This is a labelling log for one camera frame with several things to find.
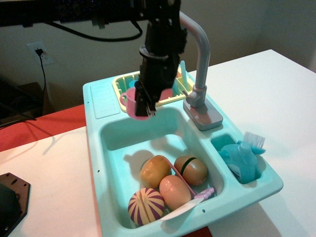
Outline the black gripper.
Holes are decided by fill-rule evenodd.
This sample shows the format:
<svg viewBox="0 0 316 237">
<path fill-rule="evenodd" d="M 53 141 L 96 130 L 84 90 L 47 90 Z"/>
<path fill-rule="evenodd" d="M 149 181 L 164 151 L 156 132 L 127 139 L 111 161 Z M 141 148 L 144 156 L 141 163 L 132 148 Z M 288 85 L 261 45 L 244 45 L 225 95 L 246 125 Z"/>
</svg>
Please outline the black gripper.
<svg viewBox="0 0 316 237">
<path fill-rule="evenodd" d="M 174 52 L 158 56 L 150 53 L 144 46 L 140 47 L 139 51 L 143 61 L 139 81 L 135 83 L 135 115 L 154 117 L 156 103 L 153 100 L 159 100 L 162 91 L 173 86 L 180 57 Z"/>
</svg>

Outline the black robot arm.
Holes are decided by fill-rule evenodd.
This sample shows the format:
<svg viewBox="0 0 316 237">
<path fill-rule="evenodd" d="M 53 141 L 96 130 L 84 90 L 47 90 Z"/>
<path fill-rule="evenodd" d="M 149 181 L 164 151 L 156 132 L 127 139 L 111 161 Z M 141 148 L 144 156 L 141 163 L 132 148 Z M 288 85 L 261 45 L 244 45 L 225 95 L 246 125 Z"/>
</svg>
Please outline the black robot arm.
<svg viewBox="0 0 316 237">
<path fill-rule="evenodd" d="M 147 20 L 143 58 L 136 82 L 134 115 L 151 117 L 162 92 L 173 86 L 185 50 L 187 30 L 180 23 L 178 0 L 3 0 L 0 24 L 3 27 L 31 27 L 45 23 L 69 32 L 65 23 L 91 21 L 104 27 L 114 22 L 130 21 L 139 27 Z"/>
</svg>

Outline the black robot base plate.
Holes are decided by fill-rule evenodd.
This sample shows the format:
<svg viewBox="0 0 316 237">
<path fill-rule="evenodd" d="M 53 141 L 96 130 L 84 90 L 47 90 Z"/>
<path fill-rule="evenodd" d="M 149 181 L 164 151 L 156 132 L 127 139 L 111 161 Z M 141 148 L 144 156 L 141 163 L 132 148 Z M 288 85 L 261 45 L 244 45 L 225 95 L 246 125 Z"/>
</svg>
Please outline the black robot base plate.
<svg viewBox="0 0 316 237">
<path fill-rule="evenodd" d="M 27 215 L 30 183 L 8 172 L 0 176 L 0 235 L 7 237 Z"/>
</svg>

